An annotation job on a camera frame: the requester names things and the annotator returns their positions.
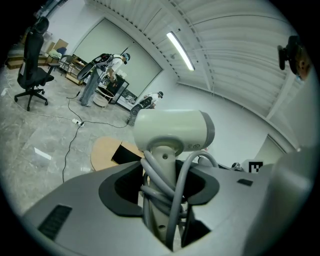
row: gray cable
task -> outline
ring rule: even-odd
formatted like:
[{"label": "gray cable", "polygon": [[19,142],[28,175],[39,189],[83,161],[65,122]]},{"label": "gray cable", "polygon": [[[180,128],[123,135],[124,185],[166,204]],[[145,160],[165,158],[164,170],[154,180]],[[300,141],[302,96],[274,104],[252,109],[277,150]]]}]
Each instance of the gray cable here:
[{"label": "gray cable", "polygon": [[[141,164],[145,170],[145,174],[143,176],[143,185],[140,188],[144,194],[143,222],[150,230],[152,230],[150,216],[151,200],[151,202],[155,207],[158,208],[158,210],[169,216],[165,245],[172,250],[178,220],[185,219],[187,217],[187,212],[184,211],[181,202],[183,199],[183,192],[187,174],[192,161],[198,156],[203,156],[208,158],[213,167],[218,168],[218,163],[212,155],[205,151],[195,151],[191,153],[183,163],[176,186],[174,186],[168,181],[167,178],[164,177],[162,168],[160,167],[154,156],[147,150],[144,152],[144,156],[145,158],[141,159]],[[159,192],[148,186],[148,176],[162,192]]]}]

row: chair headrest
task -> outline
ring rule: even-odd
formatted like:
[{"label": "chair headrest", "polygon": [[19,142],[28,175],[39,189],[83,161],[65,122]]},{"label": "chair headrest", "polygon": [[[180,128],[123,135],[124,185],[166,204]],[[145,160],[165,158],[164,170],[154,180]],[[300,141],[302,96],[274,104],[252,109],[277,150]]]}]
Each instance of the chair headrest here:
[{"label": "chair headrest", "polygon": [[46,17],[40,17],[34,24],[32,30],[39,34],[44,34],[49,28],[49,20]]}]

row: ceiling light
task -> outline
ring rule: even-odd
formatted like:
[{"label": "ceiling light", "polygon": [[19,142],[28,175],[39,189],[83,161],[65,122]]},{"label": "ceiling light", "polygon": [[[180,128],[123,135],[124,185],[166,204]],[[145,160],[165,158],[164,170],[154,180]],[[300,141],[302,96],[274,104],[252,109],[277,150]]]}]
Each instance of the ceiling light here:
[{"label": "ceiling light", "polygon": [[178,52],[180,53],[181,57],[183,58],[185,64],[187,65],[188,69],[191,71],[194,71],[195,66],[192,64],[185,49],[183,48],[183,46],[181,45],[181,43],[179,42],[179,40],[175,36],[175,34],[173,32],[170,32],[170,33],[166,34],[166,36],[171,40],[171,42],[173,43],[175,48],[178,50]]}]

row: gray pants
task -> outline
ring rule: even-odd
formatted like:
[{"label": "gray pants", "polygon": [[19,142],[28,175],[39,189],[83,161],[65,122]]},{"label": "gray pants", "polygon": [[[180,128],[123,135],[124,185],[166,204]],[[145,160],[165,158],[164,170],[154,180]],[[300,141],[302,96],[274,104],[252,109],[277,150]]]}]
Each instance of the gray pants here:
[{"label": "gray pants", "polygon": [[97,89],[99,83],[100,83],[99,74],[97,72],[97,69],[95,68],[93,72],[91,73],[91,76],[89,78],[89,81],[86,83],[86,86],[84,88],[84,91],[82,93],[82,96],[80,98],[81,105],[87,105],[89,103],[89,100],[91,96],[94,94],[95,89]]}]

